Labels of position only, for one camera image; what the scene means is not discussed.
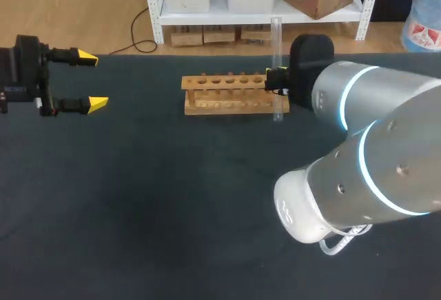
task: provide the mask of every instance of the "test tube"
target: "test tube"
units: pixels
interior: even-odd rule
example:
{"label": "test tube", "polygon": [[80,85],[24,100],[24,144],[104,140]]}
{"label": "test tube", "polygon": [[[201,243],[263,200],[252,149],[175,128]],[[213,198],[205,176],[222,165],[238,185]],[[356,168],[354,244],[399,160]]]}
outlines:
{"label": "test tube", "polygon": [[[273,57],[271,60],[271,68],[275,69],[282,66],[282,18],[271,18],[271,47],[273,50]],[[283,106],[282,97],[278,94],[273,94],[273,120],[275,122],[283,121]]]}

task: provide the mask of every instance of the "shelf leg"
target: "shelf leg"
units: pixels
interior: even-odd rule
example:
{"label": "shelf leg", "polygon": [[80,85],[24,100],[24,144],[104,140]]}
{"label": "shelf leg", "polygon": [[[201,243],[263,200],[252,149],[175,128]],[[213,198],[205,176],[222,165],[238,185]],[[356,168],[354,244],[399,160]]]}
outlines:
{"label": "shelf leg", "polygon": [[152,21],[152,29],[154,40],[156,43],[164,43],[163,28],[159,23],[163,0],[147,0],[150,12],[150,20]]}
{"label": "shelf leg", "polygon": [[360,23],[358,24],[356,40],[365,40],[367,28],[369,27],[369,22],[371,21],[374,4],[375,0],[365,0],[365,2],[363,3],[363,9],[361,13]]}

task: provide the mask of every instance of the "power cord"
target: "power cord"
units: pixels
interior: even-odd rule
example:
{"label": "power cord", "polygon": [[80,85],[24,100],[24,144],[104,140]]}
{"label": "power cord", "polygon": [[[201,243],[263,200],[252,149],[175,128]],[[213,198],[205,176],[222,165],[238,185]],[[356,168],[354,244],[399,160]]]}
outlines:
{"label": "power cord", "polygon": [[[123,50],[128,50],[129,48],[132,48],[132,47],[135,47],[136,50],[138,50],[139,52],[144,53],[144,54],[152,53],[152,52],[154,52],[154,51],[158,48],[158,44],[155,42],[155,40],[151,40],[151,39],[145,39],[145,40],[137,41],[137,42],[135,43],[135,38],[134,38],[134,35],[133,35],[133,26],[134,26],[136,20],[137,20],[142,14],[144,14],[145,12],[147,12],[148,10],[149,10],[149,8],[146,7],[146,9],[143,9],[142,11],[140,11],[140,12],[135,16],[135,18],[134,18],[133,21],[132,21],[132,25],[130,26],[130,36],[131,36],[131,38],[132,38],[132,45],[126,46],[126,47],[124,47],[124,48],[121,48],[120,50],[115,50],[115,51],[109,53],[109,55],[111,55],[111,54],[116,54],[116,53],[119,53],[119,52],[122,52]],[[140,48],[138,47],[138,44],[140,44],[140,43],[153,43],[153,44],[154,44],[154,47],[153,47],[151,50],[142,50],[142,49],[140,49]]]}

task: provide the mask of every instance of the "wooden test tube rack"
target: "wooden test tube rack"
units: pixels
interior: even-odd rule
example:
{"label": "wooden test tube rack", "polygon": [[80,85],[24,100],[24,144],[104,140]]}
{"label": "wooden test tube rack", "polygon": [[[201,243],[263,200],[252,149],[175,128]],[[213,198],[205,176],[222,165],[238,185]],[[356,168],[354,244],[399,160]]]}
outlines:
{"label": "wooden test tube rack", "polygon": [[[264,74],[182,77],[186,115],[268,114],[274,112],[274,93],[265,91]],[[289,112],[288,97],[282,98]]]}

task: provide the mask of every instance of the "dark table surface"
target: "dark table surface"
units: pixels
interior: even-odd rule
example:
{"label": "dark table surface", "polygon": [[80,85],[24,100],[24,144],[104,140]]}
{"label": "dark table surface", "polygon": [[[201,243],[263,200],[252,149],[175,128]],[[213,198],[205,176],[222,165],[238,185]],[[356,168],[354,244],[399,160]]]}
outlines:
{"label": "dark table surface", "polygon": [[[441,54],[340,59],[441,77]],[[185,117],[184,74],[269,57],[102,57],[53,65],[88,117],[10,106],[0,124],[1,299],[439,299],[441,215],[374,226],[335,257],[292,239],[273,185],[344,135],[293,107]]]}

